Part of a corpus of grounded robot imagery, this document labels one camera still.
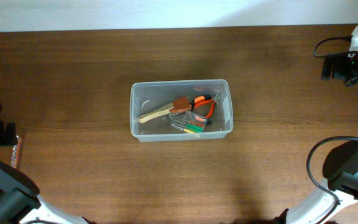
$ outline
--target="pliers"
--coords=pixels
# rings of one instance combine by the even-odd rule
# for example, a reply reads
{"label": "pliers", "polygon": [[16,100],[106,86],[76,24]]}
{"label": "pliers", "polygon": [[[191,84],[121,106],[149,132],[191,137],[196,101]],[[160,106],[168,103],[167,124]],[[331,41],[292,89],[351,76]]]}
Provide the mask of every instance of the pliers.
{"label": "pliers", "polygon": [[219,100],[219,97],[219,95],[216,95],[213,98],[211,95],[199,96],[190,103],[191,109],[193,110],[201,105],[212,103],[211,109],[209,109],[208,114],[205,116],[206,118],[210,118],[212,116],[212,113],[214,112],[214,105]]}

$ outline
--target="table top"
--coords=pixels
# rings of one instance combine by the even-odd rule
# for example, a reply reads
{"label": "table top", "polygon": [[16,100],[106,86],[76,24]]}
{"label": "table top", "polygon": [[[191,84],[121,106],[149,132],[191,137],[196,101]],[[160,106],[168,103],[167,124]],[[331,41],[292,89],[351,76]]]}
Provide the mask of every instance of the table top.
{"label": "table top", "polygon": [[[315,44],[354,25],[0,33],[0,118],[45,200],[98,223],[272,219],[313,189],[318,141],[358,133],[358,86],[321,81]],[[345,50],[346,44],[327,49]],[[227,80],[224,139],[139,142],[137,82]],[[319,149],[313,173],[322,178]],[[0,157],[9,155],[0,149]],[[334,217],[358,223],[358,203]]]}

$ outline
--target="wooden handle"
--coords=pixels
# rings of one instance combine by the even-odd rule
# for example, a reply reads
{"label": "wooden handle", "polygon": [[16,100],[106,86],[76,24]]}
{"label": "wooden handle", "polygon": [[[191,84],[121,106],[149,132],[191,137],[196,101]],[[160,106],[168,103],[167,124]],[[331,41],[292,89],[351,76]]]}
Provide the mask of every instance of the wooden handle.
{"label": "wooden handle", "polygon": [[166,114],[169,114],[170,109],[173,108],[173,105],[170,103],[168,105],[165,105],[153,112],[147,113],[147,114],[143,114],[142,116],[140,116],[137,120],[139,123],[145,123],[147,121],[150,121],[153,118],[158,118],[159,116],[163,116]]}

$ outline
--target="brush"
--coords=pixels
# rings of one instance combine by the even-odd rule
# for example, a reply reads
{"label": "brush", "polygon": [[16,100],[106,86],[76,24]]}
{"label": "brush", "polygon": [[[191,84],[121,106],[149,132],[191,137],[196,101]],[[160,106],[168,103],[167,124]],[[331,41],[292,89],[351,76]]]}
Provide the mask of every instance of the brush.
{"label": "brush", "polygon": [[142,116],[140,116],[137,120],[139,123],[145,123],[150,121],[151,119],[154,118],[158,118],[159,116],[163,116],[166,114],[174,114],[174,113],[181,113],[187,110],[191,109],[191,105],[189,104],[189,101],[187,100],[187,98],[181,97],[177,100],[175,100],[174,102],[165,105],[153,112],[147,113],[147,114],[143,114]]}

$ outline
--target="wood grain surface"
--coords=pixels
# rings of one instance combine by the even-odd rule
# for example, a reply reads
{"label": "wood grain surface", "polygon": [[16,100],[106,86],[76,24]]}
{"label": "wood grain surface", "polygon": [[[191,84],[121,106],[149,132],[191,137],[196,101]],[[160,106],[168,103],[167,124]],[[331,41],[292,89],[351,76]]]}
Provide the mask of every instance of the wood grain surface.
{"label": "wood grain surface", "polygon": [[[269,220],[313,190],[305,164],[314,144],[358,133],[358,86],[321,81],[323,60],[312,54],[320,40],[353,29],[0,33],[0,118],[24,137],[20,170],[66,212],[98,223]],[[141,143],[131,135],[134,83],[214,78],[227,80],[232,96],[225,139]],[[318,179],[338,144],[316,152]],[[358,203],[334,219],[358,223]]]}

